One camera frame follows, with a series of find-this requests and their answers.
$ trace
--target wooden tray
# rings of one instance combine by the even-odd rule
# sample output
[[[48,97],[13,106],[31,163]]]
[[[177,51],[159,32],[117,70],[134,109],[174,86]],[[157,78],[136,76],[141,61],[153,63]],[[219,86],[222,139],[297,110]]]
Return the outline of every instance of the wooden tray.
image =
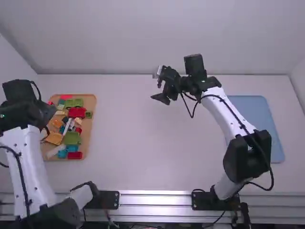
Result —
[[[82,129],[81,145],[79,145],[78,151],[82,152],[82,159],[79,159],[79,160],[83,160],[86,158],[86,156],[88,154],[90,134],[91,134],[91,128],[92,128],[92,123],[93,123],[93,118],[94,118],[94,113],[95,113],[95,106],[96,106],[96,97],[93,94],[71,94],[71,96],[72,96],[71,99],[77,99],[77,98],[83,99],[83,102],[84,102],[83,107],[86,108],[88,111],[92,111],[92,118],[84,118],[82,120],[82,124],[81,124],[81,129]],[[49,99],[49,101],[52,101],[57,106],[57,103],[58,103],[60,97],[61,97],[61,94],[55,94]],[[54,115],[54,117],[50,120],[50,122],[48,124],[49,130],[58,133],[58,129],[52,125],[52,122],[54,119],[61,120],[63,117],[64,117],[64,115]],[[73,161],[71,159],[69,160],[69,159],[58,158],[57,155],[54,155],[54,156],[48,158],[47,152],[49,152],[50,150],[52,150],[56,147],[57,147],[56,145],[53,145],[51,143],[43,142],[41,144],[43,160],[45,160],[45,161]]]

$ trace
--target black cable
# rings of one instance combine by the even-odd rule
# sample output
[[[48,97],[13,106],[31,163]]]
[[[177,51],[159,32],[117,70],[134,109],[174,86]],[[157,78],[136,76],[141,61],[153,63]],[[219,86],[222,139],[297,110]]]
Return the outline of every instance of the black cable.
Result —
[[[222,218],[222,216],[224,216],[224,213],[225,213],[225,211],[223,211],[223,213],[220,215],[220,217],[218,217],[217,220],[215,220],[213,223],[209,224],[206,227],[202,227],[202,228],[205,229],[205,228],[210,228],[210,227],[214,226],[215,223],[217,223]]]
[[[268,163],[268,159],[266,158],[266,155],[265,155],[263,149],[259,146],[259,144],[258,144],[258,143],[255,141],[255,139],[251,136],[250,132],[247,130],[247,128],[245,127],[245,125],[242,123],[242,121],[237,117],[237,115],[236,115],[235,112],[232,110],[232,108],[228,105],[228,103],[227,103],[222,97],[220,97],[220,96],[218,96],[218,95],[215,95],[215,94],[206,94],[206,95],[202,96],[202,97],[200,98],[199,101],[196,102],[196,104],[195,104],[195,106],[194,106],[194,108],[193,108],[193,113],[191,114],[191,112],[190,112],[190,110],[189,110],[189,108],[188,108],[188,106],[187,106],[187,104],[186,104],[186,101],[185,101],[185,99],[184,99],[184,97],[183,97],[183,94],[180,93],[180,95],[181,95],[181,97],[182,97],[182,99],[183,99],[183,101],[184,101],[184,104],[185,104],[185,106],[186,106],[186,108],[187,108],[187,111],[188,111],[188,113],[189,113],[189,115],[190,115],[191,118],[194,118],[194,114],[195,114],[195,110],[196,110],[197,105],[198,105],[199,103],[201,103],[201,100],[204,99],[204,98],[206,98],[206,97],[215,97],[215,98],[218,98],[218,99],[220,100],[220,102],[223,102],[223,103],[224,103],[224,105],[229,109],[229,111],[231,112],[231,114],[234,116],[234,118],[235,118],[235,119],[237,120],[237,122],[239,123],[240,128],[243,129],[243,130],[247,133],[247,135],[249,136],[249,138],[251,139],[251,141],[252,141],[253,144],[255,145],[255,148],[258,149],[258,151],[259,151],[259,152],[261,153],[261,155],[263,156],[263,159],[264,159],[264,161],[265,161],[265,163],[266,163],[266,165],[267,165],[267,168],[268,168],[268,170],[269,170],[270,177],[271,177],[271,185],[270,185],[269,188],[265,188],[265,187],[263,187],[263,186],[261,186],[261,185],[259,185],[259,184],[257,184],[257,183],[254,183],[254,182],[246,182],[241,188],[243,188],[246,184],[251,184],[251,185],[254,185],[254,186],[257,186],[257,187],[261,188],[262,190],[271,191],[271,190],[273,189],[273,187],[274,187],[274,184],[275,184],[274,181],[275,181],[275,180],[274,180],[274,175],[273,175],[272,168],[271,168],[270,164]]]
[[[38,86],[36,85],[36,83],[34,81],[31,81],[30,83],[36,87],[36,90],[37,90],[38,96],[39,96],[38,99],[41,101],[41,93],[40,93],[40,90],[38,89]]]
[[[0,162],[0,166],[5,167],[5,168],[9,168],[9,166],[7,166],[6,164]]]
[[[17,161],[17,165],[18,165],[18,170],[20,173],[20,180],[21,180],[21,186],[22,186],[22,190],[23,190],[23,195],[24,195],[24,200],[25,200],[25,207],[26,207],[26,211],[27,211],[27,217],[30,216],[30,204],[31,201],[29,201],[29,196],[25,187],[25,182],[24,182],[24,175],[23,175],[23,171],[22,171],[22,167],[21,167],[21,162],[19,157],[21,156],[21,153],[17,154],[12,148],[8,147],[8,146],[0,146],[0,148],[6,149],[7,151],[11,152],[12,154],[14,154],[16,161]]]
[[[85,213],[85,209],[84,209],[84,208],[82,209],[82,212],[83,212],[83,214],[84,214],[84,220],[85,220],[85,222],[87,222],[86,213]]]
[[[150,226],[150,225],[145,225],[145,224],[133,224],[129,229],[132,229],[134,226],[140,226],[140,227],[147,227],[147,228],[157,228],[157,229],[162,229],[161,226]]]
[[[191,96],[189,96],[187,93],[183,92],[183,94],[188,97],[189,99],[193,100],[193,101],[197,101],[197,99],[195,98],[192,98]]]
[[[196,189],[194,189],[192,192],[197,192],[197,191],[205,192],[203,189],[200,189],[200,188],[196,188]]]

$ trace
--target table surface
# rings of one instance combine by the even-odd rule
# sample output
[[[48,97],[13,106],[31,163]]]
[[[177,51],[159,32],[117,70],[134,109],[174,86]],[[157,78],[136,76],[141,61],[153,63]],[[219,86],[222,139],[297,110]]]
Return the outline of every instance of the table surface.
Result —
[[[227,95],[262,95],[267,99],[285,152],[285,162],[272,165],[272,192],[305,192],[305,116],[289,78],[217,78]],[[150,75],[40,75],[37,84],[45,101],[61,93],[97,97],[88,157],[45,163],[57,192],[67,192],[88,180],[108,190],[208,190],[224,172],[226,143],[213,117],[199,106],[191,119],[181,99],[170,106],[152,100],[150,96],[161,90]],[[6,162],[4,155],[0,159]],[[12,191],[9,171],[2,167],[0,182],[0,192]],[[256,182],[269,186],[269,174]],[[244,189],[258,191],[254,186]]]

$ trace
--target black bracket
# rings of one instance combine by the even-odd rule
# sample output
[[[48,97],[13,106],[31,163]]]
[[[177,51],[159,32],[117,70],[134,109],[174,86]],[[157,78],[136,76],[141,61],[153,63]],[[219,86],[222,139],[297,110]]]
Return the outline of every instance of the black bracket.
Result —
[[[218,200],[212,192],[192,192],[192,209],[195,211],[237,211],[239,207],[239,196]]]
[[[117,210],[119,201],[120,193],[118,191],[100,191],[99,197],[94,197],[85,208]]]

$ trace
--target red lego brick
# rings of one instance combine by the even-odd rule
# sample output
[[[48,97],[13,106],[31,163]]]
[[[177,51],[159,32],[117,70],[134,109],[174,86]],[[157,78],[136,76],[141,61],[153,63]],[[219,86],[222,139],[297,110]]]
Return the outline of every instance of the red lego brick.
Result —
[[[68,159],[82,159],[82,152],[68,152]]]
[[[71,94],[62,94],[61,95],[61,99],[67,100],[67,99],[71,99],[72,95]]]
[[[85,118],[86,108],[83,107],[71,107],[68,112],[69,118]]]
[[[77,128],[75,128],[75,132],[78,132],[78,133],[80,133],[80,135],[81,135],[82,129],[79,128],[79,127],[77,127]]]

